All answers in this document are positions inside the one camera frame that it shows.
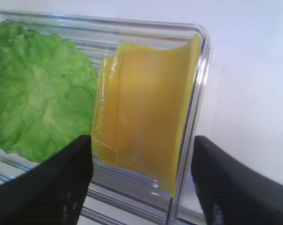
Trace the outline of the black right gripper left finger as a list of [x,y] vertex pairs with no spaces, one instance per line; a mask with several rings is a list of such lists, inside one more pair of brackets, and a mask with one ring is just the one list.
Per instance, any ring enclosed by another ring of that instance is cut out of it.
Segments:
[[0,225],[75,225],[93,176],[91,137],[81,135],[29,172],[0,185]]

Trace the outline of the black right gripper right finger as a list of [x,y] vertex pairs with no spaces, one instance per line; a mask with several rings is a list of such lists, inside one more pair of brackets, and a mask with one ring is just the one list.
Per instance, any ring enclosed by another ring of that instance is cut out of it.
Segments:
[[191,175],[208,225],[283,225],[283,185],[202,135],[194,139]]

